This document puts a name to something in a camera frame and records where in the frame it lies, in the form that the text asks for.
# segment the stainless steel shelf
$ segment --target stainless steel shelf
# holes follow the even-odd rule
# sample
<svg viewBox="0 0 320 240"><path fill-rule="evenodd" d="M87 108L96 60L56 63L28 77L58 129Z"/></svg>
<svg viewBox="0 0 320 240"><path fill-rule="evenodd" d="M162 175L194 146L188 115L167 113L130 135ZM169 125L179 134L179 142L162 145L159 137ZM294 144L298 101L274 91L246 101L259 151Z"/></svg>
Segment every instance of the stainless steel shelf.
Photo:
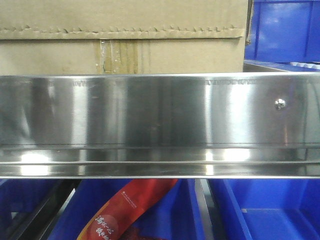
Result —
<svg viewBox="0 0 320 240"><path fill-rule="evenodd" d="M0 77L1 178L319 178L320 73Z"/></svg>

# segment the screw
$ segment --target screw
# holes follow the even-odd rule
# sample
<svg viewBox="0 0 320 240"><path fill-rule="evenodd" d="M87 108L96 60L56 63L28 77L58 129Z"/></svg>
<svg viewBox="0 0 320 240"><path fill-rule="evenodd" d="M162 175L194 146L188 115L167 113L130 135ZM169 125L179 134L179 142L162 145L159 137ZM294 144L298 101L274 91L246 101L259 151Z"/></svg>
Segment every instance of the screw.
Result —
<svg viewBox="0 0 320 240"><path fill-rule="evenodd" d="M285 100L279 98L279 99L275 100L274 105L277 110L281 110L287 106L287 103Z"/></svg>

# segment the stainless steel panel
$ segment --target stainless steel panel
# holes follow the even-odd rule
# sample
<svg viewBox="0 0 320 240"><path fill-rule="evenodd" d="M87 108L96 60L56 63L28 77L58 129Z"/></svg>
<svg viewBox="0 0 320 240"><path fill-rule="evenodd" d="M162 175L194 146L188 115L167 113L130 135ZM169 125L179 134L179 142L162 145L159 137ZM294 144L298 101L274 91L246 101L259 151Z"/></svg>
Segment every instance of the stainless steel panel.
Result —
<svg viewBox="0 0 320 240"><path fill-rule="evenodd" d="M319 73L2 76L0 177L319 177L319 92Z"/></svg>

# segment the blue plastic bin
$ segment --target blue plastic bin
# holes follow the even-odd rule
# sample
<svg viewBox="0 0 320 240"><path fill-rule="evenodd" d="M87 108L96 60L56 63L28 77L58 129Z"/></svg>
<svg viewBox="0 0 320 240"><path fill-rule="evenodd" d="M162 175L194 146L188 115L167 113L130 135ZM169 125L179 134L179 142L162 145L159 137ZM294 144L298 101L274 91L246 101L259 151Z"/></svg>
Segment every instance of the blue plastic bin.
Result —
<svg viewBox="0 0 320 240"><path fill-rule="evenodd" d="M320 180L218 179L229 240L320 240Z"/></svg>
<svg viewBox="0 0 320 240"><path fill-rule="evenodd" d="M94 214L129 180L83 180L48 240L76 239ZM204 240L195 182L182 179L134 224L141 236L167 240Z"/></svg>
<svg viewBox="0 0 320 240"><path fill-rule="evenodd" d="M5 232L12 222L6 185L7 180L0 180L0 240L4 239L1 237L2 233Z"/></svg>
<svg viewBox="0 0 320 240"><path fill-rule="evenodd" d="M6 194L11 212L32 212L56 182L53 179L8 179Z"/></svg>
<svg viewBox="0 0 320 240"><path fill-rule="evenodd" d="M245 58L274 63L320 62L319 0L255 0Z"/></svg>
<svg viewBox="0 0 320 240"><path fill-rule="evenodd" d="M12 213L30 213L52 189L57 180L0 179L0 240L14 222Z"/></svg>

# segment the red plastic bag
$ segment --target red plastic bag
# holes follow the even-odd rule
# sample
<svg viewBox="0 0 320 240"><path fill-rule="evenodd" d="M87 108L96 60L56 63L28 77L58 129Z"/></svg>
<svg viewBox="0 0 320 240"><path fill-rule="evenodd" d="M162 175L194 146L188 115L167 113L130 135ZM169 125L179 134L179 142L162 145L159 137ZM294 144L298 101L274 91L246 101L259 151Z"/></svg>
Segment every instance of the red plastic bag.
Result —
<svg viewBox="0 0 320 240"><path fill-rule="evenodd" d="M177 179L130 181L93 216L77 240L118 240L129 226L165 196L177 181Z"/></svg>

